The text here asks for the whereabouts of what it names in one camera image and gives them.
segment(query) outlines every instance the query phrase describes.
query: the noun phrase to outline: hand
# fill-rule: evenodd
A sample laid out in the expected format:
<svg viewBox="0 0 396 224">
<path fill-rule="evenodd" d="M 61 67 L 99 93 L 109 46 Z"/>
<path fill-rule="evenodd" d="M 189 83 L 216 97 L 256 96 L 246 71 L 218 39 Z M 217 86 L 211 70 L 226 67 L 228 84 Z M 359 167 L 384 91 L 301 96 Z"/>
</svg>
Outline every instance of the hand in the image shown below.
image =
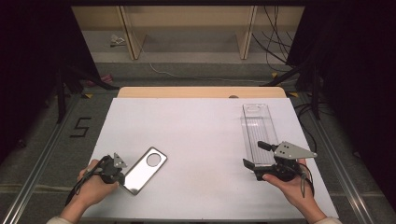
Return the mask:
<svg viewBox="0 0 396 224">
<path fill-rule="evenodd" d="M 306 165 L 305 159 L 299 159 L 298 162 Z M 279 188 L 289 203 L 295 206 L 303 214 L 308 223 L 315 223 L 326 217 L 318 207 L 312 193 L 312 189 L 306 181 L 304 183 L 305 194 L 303 197 L 301 191 L 301 178 L 299 175 L 288 182 L 284 182 L 274 175 L 264 175 L 262 178 L 268 183 Z"/>
<path fill-rule="evenodd" d="M 84 176 L 87 169 L 92 169 L 98 162 L 98 160 L 92 160 L 86 169 L 81 170 L 78 175 L 78 181 Z M 79 194 L 73 197 L 62 211 L 60 217 L 72 223 L 77 223 L 85 210 L 91 205 L 101 202 L 118 185 L 119 182 L 106 184 L 99 175 L 93 175 L 82 185 Z"/>
</svg>

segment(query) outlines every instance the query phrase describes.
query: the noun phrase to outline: white table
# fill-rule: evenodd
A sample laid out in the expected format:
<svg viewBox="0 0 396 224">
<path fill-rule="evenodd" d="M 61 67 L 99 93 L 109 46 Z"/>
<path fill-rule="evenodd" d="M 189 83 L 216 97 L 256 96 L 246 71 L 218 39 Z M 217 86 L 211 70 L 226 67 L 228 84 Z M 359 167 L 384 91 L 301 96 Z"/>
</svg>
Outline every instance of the white table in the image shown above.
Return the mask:
<svg viewBox="0 0 396 224">
<path fill-rule="evenodd" d="M 277 221 L 301 219 L 279 189 L 244 167 L 243 104 L 267 104 L 279 141 L 308 148 L 287 98 L 116 98 L 93 159 L 114 152 L 131 167 L 149 147 L 168 156 L 163 168 L 133 196 L 118 188 L 83 219 L 160 221 Z M 338 217 L 313 159 L 318 205 Z"/>
</svg>

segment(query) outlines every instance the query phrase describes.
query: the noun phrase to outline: metal plate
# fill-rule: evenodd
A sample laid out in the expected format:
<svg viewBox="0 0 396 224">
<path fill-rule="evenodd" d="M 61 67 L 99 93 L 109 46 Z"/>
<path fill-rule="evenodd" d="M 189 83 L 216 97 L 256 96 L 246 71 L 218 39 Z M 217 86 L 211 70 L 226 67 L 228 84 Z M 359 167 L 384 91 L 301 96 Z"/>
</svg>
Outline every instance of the metal plate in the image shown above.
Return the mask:
<svg viewBox="0 0 396 224">
<path fill-rule="evenodd" d="M 167 157 L 157 148 L 151 147 L 125 175 L 124 187 L 137 195 L 149 180 L 160 170 Z"/>
</svg>

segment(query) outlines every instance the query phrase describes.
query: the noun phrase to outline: sleeve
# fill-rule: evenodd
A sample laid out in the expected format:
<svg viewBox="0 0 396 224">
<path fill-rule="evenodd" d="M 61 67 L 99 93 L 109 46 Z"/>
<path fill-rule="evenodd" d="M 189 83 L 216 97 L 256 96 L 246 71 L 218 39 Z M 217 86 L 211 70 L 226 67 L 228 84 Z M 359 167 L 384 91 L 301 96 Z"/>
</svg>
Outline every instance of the sleeve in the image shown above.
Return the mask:
<svg viewBox="0 0 396 224">
<path fill-rule="evenodd" d="M 342 224 L 342 222 L 335 217 L 326 217 L 315 224 Z"/>
<path fill-rule="evenodd" d="M 73 224 L 73 223 L 61 217 L 53 217 L 47 222 L 47 224 Z"/>
</svg>

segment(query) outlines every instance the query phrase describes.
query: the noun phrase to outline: transparent container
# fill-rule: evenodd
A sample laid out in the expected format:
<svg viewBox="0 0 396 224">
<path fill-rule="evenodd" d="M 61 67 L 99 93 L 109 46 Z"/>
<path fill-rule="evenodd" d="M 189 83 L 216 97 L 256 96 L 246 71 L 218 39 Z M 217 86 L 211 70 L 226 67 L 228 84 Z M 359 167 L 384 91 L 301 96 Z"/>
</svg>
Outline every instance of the transparent container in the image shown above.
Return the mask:
<svg viewBox="0 0 396 224">
<path fill-rule="evenodd" d="M 257 146 L 263 141 L 270 145 L 278 145 L 274 124 L 268 105 L 243 105 L 241 116 L 242 129 L 247 151 L 247 160 L 259 165 L 274 164 L 274 152 Z"/>
</svg>

